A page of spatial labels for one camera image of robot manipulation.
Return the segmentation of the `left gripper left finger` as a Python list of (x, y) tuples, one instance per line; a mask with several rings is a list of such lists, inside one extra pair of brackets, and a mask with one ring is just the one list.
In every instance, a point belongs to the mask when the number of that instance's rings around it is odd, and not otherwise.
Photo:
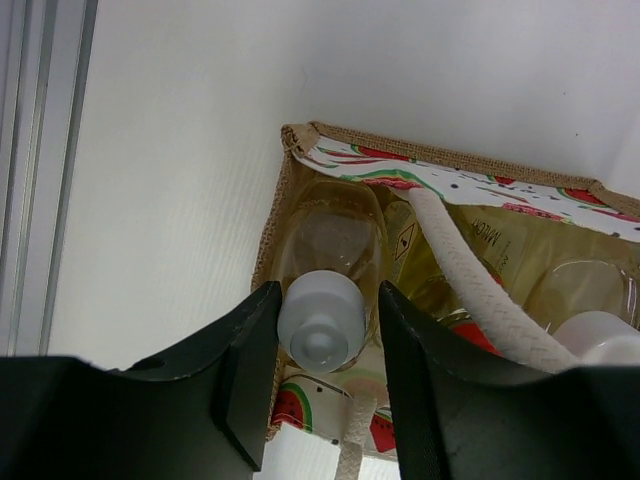
[(5, 479), (249, 479), (261, 469), (281, 288), (126, 370), (1, 362)]

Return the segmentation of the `burlap watermelon canvas bag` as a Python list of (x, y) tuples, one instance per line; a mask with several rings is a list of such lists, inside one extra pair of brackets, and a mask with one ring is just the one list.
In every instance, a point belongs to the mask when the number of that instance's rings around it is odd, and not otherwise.
[[(522, 366), (548, 374), (607, 366), (580, 363), (525, 302), (543, 273), (571, 260), (604, 260), (639, 282), (636, 199), (585, 178), (319, 122), (286, 125), (281, 141), (254, 285), (277, 281), (272, 267), (285, 224), (311, 180), (361, 183), (376, 195), (386, 227), (390, 263), (380, 285), (393, 284), (437, 324)], [(281, 345), (276, 360), (272, 427), (289, 424), (336, 443), (339, 479), (359, 477), (369, 455), (398, 463), (379, 288), (377, 331), (349, 367), (311, 373)]]

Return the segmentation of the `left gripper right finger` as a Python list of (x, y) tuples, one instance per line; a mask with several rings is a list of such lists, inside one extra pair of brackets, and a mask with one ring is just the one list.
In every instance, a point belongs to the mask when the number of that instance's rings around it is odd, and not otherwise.
[(639, 371), (548, 374), (489, 353), (393, 284), (379, 319), (405, 479), (635, 479)]

